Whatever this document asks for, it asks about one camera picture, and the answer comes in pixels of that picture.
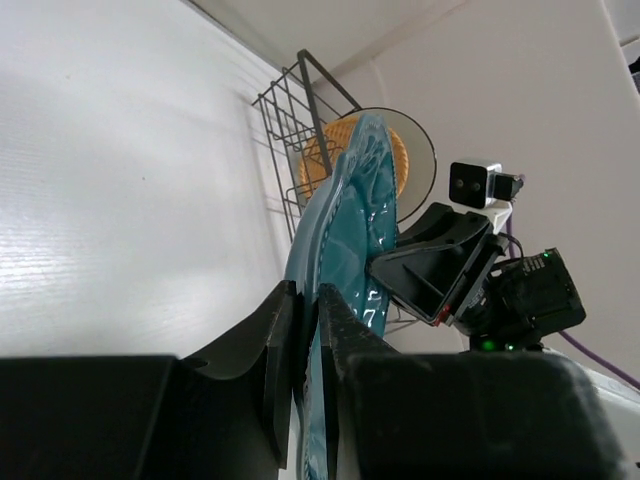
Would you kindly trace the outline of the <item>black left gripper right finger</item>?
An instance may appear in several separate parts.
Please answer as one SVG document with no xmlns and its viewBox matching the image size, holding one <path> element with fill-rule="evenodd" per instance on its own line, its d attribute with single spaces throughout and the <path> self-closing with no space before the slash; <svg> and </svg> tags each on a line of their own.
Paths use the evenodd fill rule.
<svg viewBox="0 0 640 480">
<path fill-rule="evenodd" d="M 409 355 L 320 287 L 332 479 L 626 479 L 583 369 L 544 353 Z"/>
</svg>

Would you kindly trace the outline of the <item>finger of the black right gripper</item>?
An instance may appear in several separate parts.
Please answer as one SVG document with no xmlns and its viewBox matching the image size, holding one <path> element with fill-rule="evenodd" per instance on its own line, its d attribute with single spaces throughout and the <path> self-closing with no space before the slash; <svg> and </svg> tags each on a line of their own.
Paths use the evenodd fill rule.
<svg viewBox="0 0 640 480">
<path fill-rule="evenodd" d="M 458 213 L 451 206 L 432 203 L 406 231 L 399 234 L 397 247 L 426 242 L 429 245 L 457 246 L 478 234 L 493 233 L 493 224 L 488 217 L 468 211 Z"/>
<path fill-rule="evenodd" d="M 404 310 L 430 326 L 450 325 L 481 290 L 501 239 L 419 242 L 374 257 L 368 273 Z"/>
</svg>

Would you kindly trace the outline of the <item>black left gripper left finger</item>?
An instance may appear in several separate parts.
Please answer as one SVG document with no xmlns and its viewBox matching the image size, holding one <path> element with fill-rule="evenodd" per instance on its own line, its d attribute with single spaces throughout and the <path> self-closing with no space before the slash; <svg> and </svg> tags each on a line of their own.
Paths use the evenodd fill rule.
<svg viewBox="0 0 640 480">
<path fill-rule="evenodd" d="M 295 285 L 195 353 L 5 358 L 5 479 L 275 479 L 286 467 Z"/>
</svg>

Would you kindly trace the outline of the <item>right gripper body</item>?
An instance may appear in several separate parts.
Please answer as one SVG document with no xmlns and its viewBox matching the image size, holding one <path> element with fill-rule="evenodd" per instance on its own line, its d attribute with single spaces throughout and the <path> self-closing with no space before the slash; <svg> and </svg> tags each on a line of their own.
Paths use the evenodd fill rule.
<svg viewBox="0 0 640 480">
<path fill-rule="evenodd" d="M 581 324 L 586 310 L 556 248 L 496 263 L 453 325 L 471 350 L 541 350 Z"/>
</svg>

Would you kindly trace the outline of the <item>cream plate with tree branches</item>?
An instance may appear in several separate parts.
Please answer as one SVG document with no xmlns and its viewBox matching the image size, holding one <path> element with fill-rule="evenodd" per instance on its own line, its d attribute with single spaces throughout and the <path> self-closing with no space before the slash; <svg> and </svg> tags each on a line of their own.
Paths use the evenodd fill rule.
<svg viewBox="0 0 640 480">
<path fill-rule="evenodd" d="M 408 114 L 385 107 L 368 107 L 356 114 L 375 114 L 383 117 L 390 130 L 402 141 L 408 156 L 408 174 L 400 188 L 400 167 L 397 173 L 397 221 L 407 222 L 420 211 L 433 190 L 437 176 L 437 157 L 433 142 L 426 130 Z"/>
</svg>

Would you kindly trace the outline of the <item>teal scalloped plate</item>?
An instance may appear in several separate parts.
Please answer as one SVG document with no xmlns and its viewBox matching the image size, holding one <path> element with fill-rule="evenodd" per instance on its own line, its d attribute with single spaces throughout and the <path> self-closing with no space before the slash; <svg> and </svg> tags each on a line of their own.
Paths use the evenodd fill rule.
<svg viewBox="0 0 640 480">
<path fill-rule="evenodd" d="M 303 297 L 295 349 L 294 401 L 299 418 L 297 476 L 326 479 L 325 411 L 320 340 L 313 318 L 321 284 L 334 285 L 355 318 L 375 335 L 385 331 L 388 294 L 368 275 L 370 257 L 392 250 L 397 237 L 396 174 L 383 117 L 358 117 L 332 174 L 305 207 L 285 268 Z"/>
</svg>

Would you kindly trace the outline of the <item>orange woven plate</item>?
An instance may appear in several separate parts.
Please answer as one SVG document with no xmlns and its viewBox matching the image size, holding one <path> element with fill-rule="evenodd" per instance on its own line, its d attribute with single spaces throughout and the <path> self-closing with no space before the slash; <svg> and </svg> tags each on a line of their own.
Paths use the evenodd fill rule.
<svg viewBox="0 0 640 480">
<path fill-rule="evenodd" d="M 357 122 L 358 116 L 350 116 L 335 120 L 324 127 L 323 137 L 329 155 L 329 163 L 332 167 L 335 166 L 339 154 L 348 147 Z M 388 131 L 392 141 L 397 195 L 400 195 L 409 176 L 409 156 L 400 136 L 391 128 Z M 317 136 L 311 138 L 302 149 L 298 169 L 302 193 L 306 198 L 309 198 L 329 176 Z"/>
</svg>

